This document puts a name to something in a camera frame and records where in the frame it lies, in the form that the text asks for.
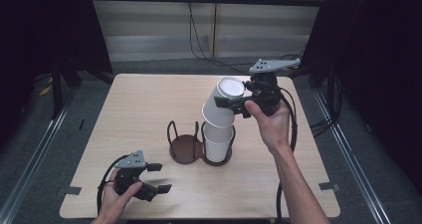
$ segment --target metal cup stand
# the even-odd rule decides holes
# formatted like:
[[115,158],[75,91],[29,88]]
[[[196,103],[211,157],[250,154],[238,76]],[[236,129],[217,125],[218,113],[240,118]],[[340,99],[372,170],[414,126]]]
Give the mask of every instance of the metal cup stand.
[[[176,138],[171,140],[170,138],[170,127],[173,125]],[[202,133],[202,142],[198,139],[199,124],[198,121],[195,122],[195,134],[183,134],[178,135],[176,129],[176,123],[172,120],[167,127],[167,139],[170,144],[170,155],[178,163],[189,164],[198,158],[211,165],[211,166],[221,166],[226,164],[232,157],[232,145],[236,136],[236,129],[233,126],[233,137],[230,140],[230,145],[226,153],[226,157],[221,162],[213,162],[207,159],[206,148],[205,148],[205,136],[204,136],[204,125],[205,121],[201,125]]]

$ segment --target wooden table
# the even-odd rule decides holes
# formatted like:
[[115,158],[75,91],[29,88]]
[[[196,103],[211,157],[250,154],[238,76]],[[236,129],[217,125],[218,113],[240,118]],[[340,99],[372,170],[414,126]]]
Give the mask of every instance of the wooden table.
[[[124,219],[228,219],[276,218],[279,177],[275,162],[263,144],[254,118],[236,116],[233,154],[223,166],[202,159],[187,165],[169,154],[166,131],[174,120],[180,134],[193,134],[202,123],[201,108],[219,76],[118,75],[114,79],[71,186],[79,195],[67,195],[60,214],[64,218],[97,216],[97,188],[110,164],[124,154],[143,150],[145,161],[163,164],[160,172],[143,172],[151,185],[172,184],[167,194],[151,202],[132,198]],[[249,77],[237,77],[248,81]],[[279,86],[293,95],[299,134],[295,156],[317,200],[328,217],[339,215],[332,190],[292,80],[278,78]],[[288,216],[282,202],[283,216]]]

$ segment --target wall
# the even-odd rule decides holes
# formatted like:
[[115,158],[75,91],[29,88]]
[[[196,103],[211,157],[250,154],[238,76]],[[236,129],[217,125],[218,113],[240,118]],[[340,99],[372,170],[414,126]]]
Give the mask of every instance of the wall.
[[281,56],[304,49],[318,8],[95,1],[112,62]]

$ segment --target gray floor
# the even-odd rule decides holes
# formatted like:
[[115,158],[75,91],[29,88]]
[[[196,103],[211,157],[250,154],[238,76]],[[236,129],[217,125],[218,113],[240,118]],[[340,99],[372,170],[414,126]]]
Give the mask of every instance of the gray floor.
[[[228,64],[247,63],[234,68],[247,72],[256,58],[224,59]],[[114,63],[114,74],[206,74],[241,75],[227,67],[212,65],[197,59]],[[282,71],[279,75],[288,74]],[[90,223],[91,220],[65,220],[59,215],[63,197],[56,195],[58,188],[70,185],[79,160],[84,152],[110,85],[91,75],[81,73],[83,83],[76,90],[67,115],[48,149],[13,223]],[[53,110],[51,93],[43,97],[38,92],[46,81],[35,84],[35,92],[22,116],[16,135],[9,147],[0,153],[0,205],[8,200],[21,174],[26,168],[44,132]],[[294,79],[301,103],[310,124],[323,120],[308,77]],[[65,95],[71,89],[66,88]],[[345,99],[339,124],[362,165],[374,191],[379,196],[391,223],[420,223],[422,201],[407,177],[382,148],[378,138],[366,131],[365,122],[358,111]],[[341,214],[332,223],[376,223],[357,186],[349,167],[330,131],[316,138],[316,144],[332,183],[338,184],[335,193]]]

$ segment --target stacked paper cups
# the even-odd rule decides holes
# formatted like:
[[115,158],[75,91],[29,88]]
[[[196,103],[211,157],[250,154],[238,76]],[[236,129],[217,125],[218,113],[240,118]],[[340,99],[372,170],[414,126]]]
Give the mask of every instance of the stacked paper cups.
[[212,162],[221,162],[225,159],[233,138],[233,122],[235,121],[235,115],[231,110],[216,107],[214,97],[236,99],[242,97],[244,91],[245,87],[240,80],[224,77],[202,107],[205,118],[204,148],[206,158]]

